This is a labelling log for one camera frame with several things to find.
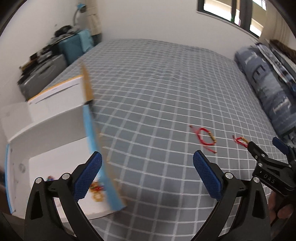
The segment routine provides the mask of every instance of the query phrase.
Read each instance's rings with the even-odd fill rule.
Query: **cardboard box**
[[[85,163],[94,151],[100,152],[88,103],[92,98],[88,76],[81,75],[41,92],[25,103],[1,109],[1,123],[8,140],[5,174],[10,212],[25,218],[27,201],[36,178],[58,179]],[[99,218],[122,209],[106,163],[94,185],[78,201],[88,219]],[[67,222],[55,198],[62,222]]]

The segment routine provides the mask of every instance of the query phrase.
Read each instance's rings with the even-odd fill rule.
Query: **human hand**
[[[269,217],[270,223],[276,218],[276,210],[274,210],[276,205],[276,193],[274,191],[271,192],[268,198],[268,209],[269,209]],[[278,218],[286,219],[289,218],[294,212],[294,208],[292,204],[289,204],[282,209],[280,209],[277,213]]]

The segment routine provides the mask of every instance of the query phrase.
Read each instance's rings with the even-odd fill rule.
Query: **window sill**
[[[254,40],[255,42],[258,42],[259,41],[259,38],[255,37],[253,34],[251,34],[248,31],[242,29],[241,27],[237,26],[236,24],[233,24],[233,23],[229,22],[228,20],[225,20],[225,19],[220,18],[220,17],[213,16],[211,14],[207,14],[205,12],[196,11],[196,13],[202,14],[202,15],[205,15],[205,16],[208,16],[210,18],[214,18],[214,19],[220,20],[220,21],[222,21],[224,23],[227,23],[227,24],[231,25],[232,27],[237,28],[238,30],[244,32],[245,34],[248,34],[252,38],[252,40]]]

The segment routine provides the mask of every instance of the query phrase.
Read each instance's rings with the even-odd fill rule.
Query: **curtain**
[[[278,10],[266,1],[266,22],[259,38],[261,43],[267,44],[267,40],[277,39],[287,45],[290,38],[290,28]]]
[[[102,32],[101,22],[98,12],[97,0],[79,0],[79,2],[86,4],[86,26],[90,30],[91,35],[97,35]]]

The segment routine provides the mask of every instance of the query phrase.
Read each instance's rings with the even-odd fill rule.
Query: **gray suitcase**
[[[67,67],[64,55],[54,56],[36,67],[30,76],[19,85],[26,100],[39,94]]]

